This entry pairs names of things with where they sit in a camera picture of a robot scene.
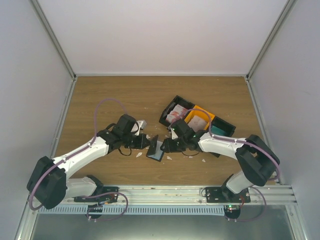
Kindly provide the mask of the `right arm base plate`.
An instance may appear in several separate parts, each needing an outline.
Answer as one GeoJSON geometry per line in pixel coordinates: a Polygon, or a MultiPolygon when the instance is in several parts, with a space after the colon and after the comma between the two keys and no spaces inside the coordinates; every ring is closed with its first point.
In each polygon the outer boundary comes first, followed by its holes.
{"type": "Polygon", "coordinates": [[[204,188],[204,195],[206,197],[207,203],[237,203],[241,204],[250,203],[251,197],[249,189],[245,188],[240,193],[232,193],[230,196],[226,197],[223,194],[222,188],[220,186],[211,186],[204,188]]]}

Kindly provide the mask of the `red white cards stack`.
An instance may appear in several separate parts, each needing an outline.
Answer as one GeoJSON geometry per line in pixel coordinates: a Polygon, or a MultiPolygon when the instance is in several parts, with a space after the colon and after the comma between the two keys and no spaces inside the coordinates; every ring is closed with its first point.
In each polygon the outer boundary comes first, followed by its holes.
{"type": "Polygon", "coordinates": [[[179,104],[175,105],[173,110],[171,110],[167,116],[166,121],[168,123],[172,123],[174,120],[176,120],[180,115],[183,116],[186,114],[187,109],[179,104]]]}

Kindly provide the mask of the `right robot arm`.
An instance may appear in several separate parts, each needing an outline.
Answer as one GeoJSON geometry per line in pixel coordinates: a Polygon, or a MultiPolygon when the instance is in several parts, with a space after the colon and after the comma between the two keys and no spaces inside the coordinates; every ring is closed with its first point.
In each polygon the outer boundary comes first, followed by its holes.
{"type": "Polygon", "coordinates": [[[257,135],[233,138],[211,133],[195,132],[179,119],[171,127],[171,138],[163,140],[160,150],[165,153],[182,153],[189,149],[203,153],[215,153],[237,160],[241,170],[232,174],[220,187],[223,200],[234,202],[240,193],[251,187],[263,187],[274,172],[280,173],[280,160],[257,135]]]}

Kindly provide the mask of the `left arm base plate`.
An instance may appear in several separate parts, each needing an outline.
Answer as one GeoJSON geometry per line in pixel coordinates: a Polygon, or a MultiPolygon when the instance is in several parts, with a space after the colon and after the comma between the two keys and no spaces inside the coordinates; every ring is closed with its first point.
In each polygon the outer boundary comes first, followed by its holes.
{"type": "MultiPolygon", "coordinates": [[[[103,186],[98,187],[90,196],[97,196],[110,192],[118,192],[119,187],[117,186],[103,186]]],[[[95,197],[95,198],[85,198],[82,195],[73,198],[76,203],[115,203],[118,200],[118,197],[115,193],[105,194],[103,196],[95,197]]]]}

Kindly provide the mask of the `black leather card holder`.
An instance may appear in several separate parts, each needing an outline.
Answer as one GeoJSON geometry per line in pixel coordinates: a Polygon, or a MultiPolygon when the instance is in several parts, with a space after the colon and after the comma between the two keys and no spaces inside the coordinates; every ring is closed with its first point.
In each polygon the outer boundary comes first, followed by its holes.
{"type": "Polygon", "coordinates": [[[154,136],[150,141],[146,157],[157,162],[161,162],[164,156],[164,151],[161,149],[162,144],[163,142],[159,140],[159,136],[154,136]]]}

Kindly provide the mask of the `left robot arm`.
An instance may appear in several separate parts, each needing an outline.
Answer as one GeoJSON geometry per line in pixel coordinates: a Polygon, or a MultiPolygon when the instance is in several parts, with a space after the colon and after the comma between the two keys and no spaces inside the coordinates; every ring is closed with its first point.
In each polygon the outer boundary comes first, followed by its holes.
{"type": "Polygon", "coordinates": [[[113,151],[144,149],[150,145],[142,130],[145,120],[136,120],[123,114],[117,123],[111,123],[104,130],[82,146],[55,158],[41,157],[29,178],[28,204],[33,211],[44,207],[52,209],[63,200],[75,199],[80,202],[102,202],[108,193],[104,184],[93,175],[83,178],[72,176],[98,158],[113,151]]]}

